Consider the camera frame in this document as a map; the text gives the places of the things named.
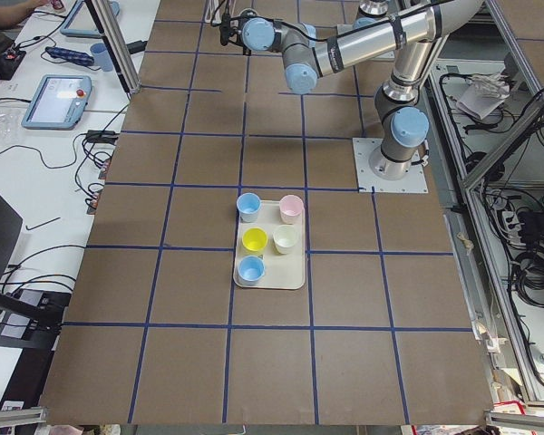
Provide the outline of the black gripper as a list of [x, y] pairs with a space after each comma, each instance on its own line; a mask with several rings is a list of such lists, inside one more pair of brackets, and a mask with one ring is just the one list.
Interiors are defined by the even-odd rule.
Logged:
[[246, 17], [237, 17], [231, 20], [229, 42], [240, 47], [243, 55], [251, 55], [252, 51], [246, 46], [242, 32], [244, 24], [248, 21]]

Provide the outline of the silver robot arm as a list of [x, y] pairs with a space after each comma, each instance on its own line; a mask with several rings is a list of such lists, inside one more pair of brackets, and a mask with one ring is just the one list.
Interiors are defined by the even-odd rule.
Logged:
[[373, 174], [391, 181], [406, 175], [426, 141], [430, 123], [416, 104], [438, 43], [481, 8], [479, 1], [414, 1], [391, 13], [385, 1], [362, 1], [353, 24], [319, 38], [309, 24], [267, 18], [253, 9], [233, 16], [227, 2], [219, 5], [224, 9], [218, 25], [221, 44], [237, 45], [245, 54], [280, 54], [294, 94], [308, 94], [323, 77], [393, 53], [390, 75], [374, 96], [384, 138], [368, 160]]
[[366, 27], [387, 16], [389, 0], [361, 0], [353, 24], [354, 29]]

